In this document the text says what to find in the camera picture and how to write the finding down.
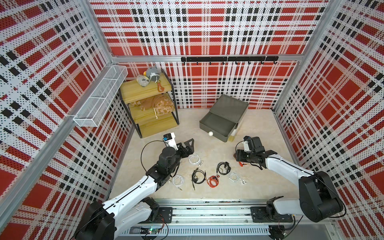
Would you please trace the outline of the red earphones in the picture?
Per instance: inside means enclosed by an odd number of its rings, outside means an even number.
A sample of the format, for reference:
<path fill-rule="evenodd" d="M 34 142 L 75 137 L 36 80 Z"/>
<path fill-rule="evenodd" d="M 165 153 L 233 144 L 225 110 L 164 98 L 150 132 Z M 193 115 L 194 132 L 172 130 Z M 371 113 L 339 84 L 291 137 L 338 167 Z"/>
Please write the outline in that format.
<path fill-rule="evenodd" d="M 239 161 L 237 161 L 237 162 L 239 163 L 239 165 L 240 165 L 241 167 L 247 165 L 247 163 L 243 163 L 243 162 L 239 162 Z"/>
<path fill-rule="evenodd" d="M 210 188 L 215 188 L 219 185 L 219 176 L 210 176 L 207 178 L 207 184 Z"/>

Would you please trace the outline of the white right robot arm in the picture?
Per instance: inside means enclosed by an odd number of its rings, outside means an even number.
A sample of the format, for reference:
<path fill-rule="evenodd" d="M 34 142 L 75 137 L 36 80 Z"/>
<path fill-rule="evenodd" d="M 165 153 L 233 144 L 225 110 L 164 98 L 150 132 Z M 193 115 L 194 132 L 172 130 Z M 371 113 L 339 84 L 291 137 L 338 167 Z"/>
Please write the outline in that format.
<path fill-rule="evenodd" d="M 267 218 L 277 221 L 285 215 L 301 215 L 317 223 L 346 214 L 347 208 L 327 173 L 313 172 L 289 162 L 277 152 L 266 150 L 258 137 L 245 136 L 241 143 L 244 148 L 236 149 L 234 154 L 237 162 L 268 169 L 298 188 L 299 197 L 296 199 L 280 196 L 268 200 Z"/>

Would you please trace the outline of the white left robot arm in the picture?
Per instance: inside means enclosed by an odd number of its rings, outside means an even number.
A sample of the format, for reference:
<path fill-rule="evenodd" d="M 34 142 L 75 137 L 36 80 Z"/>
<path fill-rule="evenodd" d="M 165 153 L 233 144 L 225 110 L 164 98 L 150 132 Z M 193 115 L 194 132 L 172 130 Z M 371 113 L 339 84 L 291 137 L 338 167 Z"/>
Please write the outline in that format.
<path fill-rule="evenodd" d="M 176 173 L 181 159 L 194 153 L 194 139 L 176 143 L 171 135 L 163 137 L 165 148 L 158 161 L 133 186 L 104 203 L 90 204 L 75 233 L 75 240 L 114 240 L 132 226 L 162 220 L 159 204 L 151 198 Z"/>

